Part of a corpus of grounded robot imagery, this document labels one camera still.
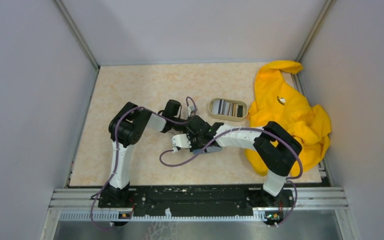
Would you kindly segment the beige card holder wallet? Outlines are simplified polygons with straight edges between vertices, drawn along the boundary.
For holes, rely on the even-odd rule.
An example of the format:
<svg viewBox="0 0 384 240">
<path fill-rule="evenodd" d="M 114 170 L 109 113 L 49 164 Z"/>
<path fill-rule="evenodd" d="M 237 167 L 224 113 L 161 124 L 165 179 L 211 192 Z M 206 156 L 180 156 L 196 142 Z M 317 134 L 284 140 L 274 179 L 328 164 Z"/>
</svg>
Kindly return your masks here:
<svg viewBox="0 0 384 240">
<path fill-rule="evenodd" d="M 190 152 L 194 155 L 202 155 L 202 154 L 211 154 L 211 153 L 217 153 L 221 152 L 223 150 L 222 147 L 219 146 L 208 146 L 204 150 L 202 150 L 203 146 L 194 147 L 190 150 Z"/>
</svg>

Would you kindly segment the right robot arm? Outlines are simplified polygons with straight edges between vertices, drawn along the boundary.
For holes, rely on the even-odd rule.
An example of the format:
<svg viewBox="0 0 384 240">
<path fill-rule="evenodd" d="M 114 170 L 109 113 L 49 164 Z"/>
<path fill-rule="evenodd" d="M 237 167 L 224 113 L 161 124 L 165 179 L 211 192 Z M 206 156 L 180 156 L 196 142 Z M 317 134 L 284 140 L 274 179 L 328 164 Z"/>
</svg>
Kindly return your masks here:
<svg viewBox="0 0 384 240">
<path fill-rule="evenodd" d="M 257 153 L 268 169 L 262 186 L 261 199 L 267 206 L 275 206 L 281 200 L 281 191 L 292 178 L 295 164 L 303 173 L 299 158 L 302 145 L 275 121 L 264 126 L 232 126 L 223 122 L 212 125 L 199 116 L 192 117 L 186 125 L 186 135 L 192 148 L 204 151 L 208 147 L 238 147 Z"/>
</svg>

